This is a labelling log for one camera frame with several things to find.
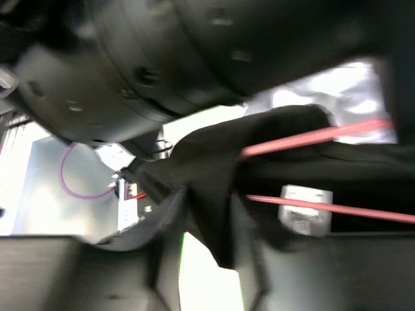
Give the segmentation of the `pink wire hanger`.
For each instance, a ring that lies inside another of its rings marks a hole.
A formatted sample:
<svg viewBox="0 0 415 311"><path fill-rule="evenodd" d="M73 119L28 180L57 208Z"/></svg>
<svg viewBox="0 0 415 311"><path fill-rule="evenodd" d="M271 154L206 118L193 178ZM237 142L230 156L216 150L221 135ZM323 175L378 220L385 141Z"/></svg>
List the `pink wire hanger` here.
<svg viewBox="0 0 415 311"><path fill-rule="evenodd" d="M392 127L392 122L388 119L370 119L367 121L355 122L338 127L323 128L307 133L301 133L290 137L284 137L281 139L266 141L263 143L248 146L242 150L239 158L244 160L246 158L258 156L261 154L267 154L281 150L288 150L291 148L297 148L311 144L323 143L326 141L330 141L336 137L342 137ZM393 213L388 211L363 209L358 207L348 207L328 203L306 202L301 200L271 196L248 195L247 198L255 202L305 207L340 214L376 218L393 222L403 222L408 224L414 223L414 216L411 214Z"/></svg>

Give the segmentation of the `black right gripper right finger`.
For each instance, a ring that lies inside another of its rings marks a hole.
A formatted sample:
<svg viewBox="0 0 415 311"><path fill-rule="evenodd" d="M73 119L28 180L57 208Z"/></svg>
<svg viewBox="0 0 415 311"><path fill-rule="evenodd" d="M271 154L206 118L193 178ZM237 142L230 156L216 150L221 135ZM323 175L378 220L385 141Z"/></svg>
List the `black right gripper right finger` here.
<svg viewBox="0 0 415 311"><path fill-rule="evenodd" d="M231 199L235 269L245 310L413 310L414 234L335 234L273 248Z"/></svg>

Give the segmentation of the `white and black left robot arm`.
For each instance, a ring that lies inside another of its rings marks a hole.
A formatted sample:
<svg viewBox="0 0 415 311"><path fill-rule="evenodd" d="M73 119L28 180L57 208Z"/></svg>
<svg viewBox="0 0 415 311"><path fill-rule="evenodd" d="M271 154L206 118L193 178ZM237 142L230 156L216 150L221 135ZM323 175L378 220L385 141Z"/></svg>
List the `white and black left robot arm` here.
<svg viewBox="0 0 415 311"><path fill-rule="evenodd" d="M67 143L136 145L361 57L410 142L413 1L1 2L1 97Z"/></svg>

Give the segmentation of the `white shirt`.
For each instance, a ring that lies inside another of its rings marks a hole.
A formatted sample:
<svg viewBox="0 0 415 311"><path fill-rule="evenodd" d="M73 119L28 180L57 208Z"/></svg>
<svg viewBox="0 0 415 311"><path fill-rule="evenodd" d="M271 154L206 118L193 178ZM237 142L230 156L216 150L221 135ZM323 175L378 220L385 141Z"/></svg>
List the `white shirt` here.
<svg viewBox="0 0 415 311"><path fill-rule="evenodd" d="M374 62L358 59L258 93L243 104L252 115L282 106L317 104L331 123L346 125L388 117Z"/></svg>

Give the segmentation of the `black shirt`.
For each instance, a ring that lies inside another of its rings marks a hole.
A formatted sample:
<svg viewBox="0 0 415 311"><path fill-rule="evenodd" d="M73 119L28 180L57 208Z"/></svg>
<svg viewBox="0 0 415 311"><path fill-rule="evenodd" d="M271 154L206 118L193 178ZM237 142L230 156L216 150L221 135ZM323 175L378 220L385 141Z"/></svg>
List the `black shirt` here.
<svg viewBox="0 0 415 311"><path fill-rule="evenodd" d="M285 185L299 185L331 191L337 205L413 213L413 145L330 141L238 160L247 146L328 126L317 105L218 123L185 136L169 158L142 165L137 182L156 203L186 186L195 220L189 230L227 269L233 268L232 191L276 196Z"/></svg>

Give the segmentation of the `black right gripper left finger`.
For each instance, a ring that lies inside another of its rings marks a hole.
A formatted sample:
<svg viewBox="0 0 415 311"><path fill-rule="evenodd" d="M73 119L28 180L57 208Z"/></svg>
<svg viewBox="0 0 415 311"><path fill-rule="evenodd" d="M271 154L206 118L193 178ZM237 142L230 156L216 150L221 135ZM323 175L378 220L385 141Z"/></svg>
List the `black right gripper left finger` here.
<svg viewBox="0 0 415 311"><path fill-rule="evenodd" d="M187 190L92 246L70 236L1 238L2 310L179 310Z"/></svg>

